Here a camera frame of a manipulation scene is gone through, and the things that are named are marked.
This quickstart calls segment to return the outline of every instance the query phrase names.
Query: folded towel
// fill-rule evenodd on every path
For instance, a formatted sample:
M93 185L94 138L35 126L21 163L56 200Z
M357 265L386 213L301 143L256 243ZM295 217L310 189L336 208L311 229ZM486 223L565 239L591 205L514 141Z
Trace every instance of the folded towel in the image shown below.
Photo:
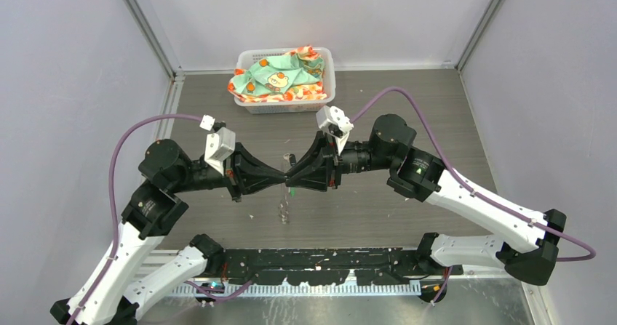
M313 47L268 56L248 70L236 69L227 90L242 102L323 100L324 60Z

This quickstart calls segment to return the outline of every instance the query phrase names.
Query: orange patterned cloth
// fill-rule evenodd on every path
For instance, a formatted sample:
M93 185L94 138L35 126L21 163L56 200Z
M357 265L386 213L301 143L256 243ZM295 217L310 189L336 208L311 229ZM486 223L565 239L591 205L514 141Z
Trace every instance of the orange patterned cloth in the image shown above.
M321 58L321 55L313 50L313 47L299 47L290 52L286 52L284 55L297 55L298 59L303 65L303 69L307 74L312 76L322 78L325 70L324 70L324 61ZM287 90L283 93L279 91L272 91L265 93L263 95L251 95L251 92L255 91L257 82L251 79L241 79L240 77L247 73L251 73L256 68L266 67L270 64L268 61L270 57L265 57L259 62L255 63L253 67L249 70L237 68L234 71L234 78L232 78L227 86L227 90L238 97L242 102L250 102L250 103L259 103L259 102L289 102L289 101L304 101L304 100L324 100L327 98L326 93L324 92L324 87L322 81L318 81L314 84L299 84L292 85L287 88ZM274 76L274 81L276 78L283 79L286 78L283 73L278 73Z

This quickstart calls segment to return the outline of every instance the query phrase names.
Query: gray floor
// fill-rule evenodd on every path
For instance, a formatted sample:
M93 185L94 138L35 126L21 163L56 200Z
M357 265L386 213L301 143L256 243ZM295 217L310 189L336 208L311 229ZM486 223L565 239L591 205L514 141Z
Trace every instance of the gray floor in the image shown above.
M254 156L280 167L285 153L299 158L317 130L314 113L252 115L234 104L226 91L230 75L188 76L178 113L210 114L227 122L237 140ZM349 71L336 73L333 105L355 114L376 92L392 85L417 98L441 146L455 167L478 184L494 190L463 87L454 70ZM433 152L408 102L384 97L356 124L350 140L366 140L375 118L397 113L418 130L415 146ZM174 123L172 138L193 159L204 150L205 131L187 121ZM453 236L485 234L456 214L414 200L405 201L386 186L387 173L350 174L327 193L296 190L291 221L281 224L277 205L281 189L269 188L242 203L224 189L185 193L189 210L160 246L183 248L197 233L206 233L228 248L416 246L425 232Z
M413 296L237 298L214 308L195 304L195 299L167 297L139 324L533 324L520 282L510 278L450 280L446 298L426 314L426 303Z

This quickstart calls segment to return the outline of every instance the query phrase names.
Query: gray wood tabletop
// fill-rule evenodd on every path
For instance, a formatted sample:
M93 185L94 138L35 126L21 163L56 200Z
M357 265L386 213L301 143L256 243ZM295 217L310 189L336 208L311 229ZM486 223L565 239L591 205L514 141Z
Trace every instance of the gray wood tabletop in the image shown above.
M252 115L226 91L231 74L187 76L178 113L210 114L236 132L236 140L266 164L280 168L285 153L300 158L317 131L314 113ZM385 87L401 86L413 94L453 165L479 185L495 190L463 86L454 70L341 71L331 105L354 115ZM357 123L350 140L367 140L374 120L396 113L418 131L414 146L436 152L408 101L391 93ZM196 159L203 154L206 132L189 121L176 121L172 139ZM280 186L233 202L226 189L183 193L189 205L162 249L181 249L206 233L226 248L417 246L426 232L451 236L486 234L486 230L445 209L406 201L386 185L386 171L349 174L337 190L296 189L290 222L279 218Z

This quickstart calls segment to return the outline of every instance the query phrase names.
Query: cartoon chick print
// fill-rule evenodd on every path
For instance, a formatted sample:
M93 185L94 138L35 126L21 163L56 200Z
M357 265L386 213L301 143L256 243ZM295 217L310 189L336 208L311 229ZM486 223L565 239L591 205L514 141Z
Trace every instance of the cartoon chick print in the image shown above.
M268 77L268 83L266 87L276 92L281 92L282 87L286 87L289 84L289 78L287 78L282 72L277 72Z

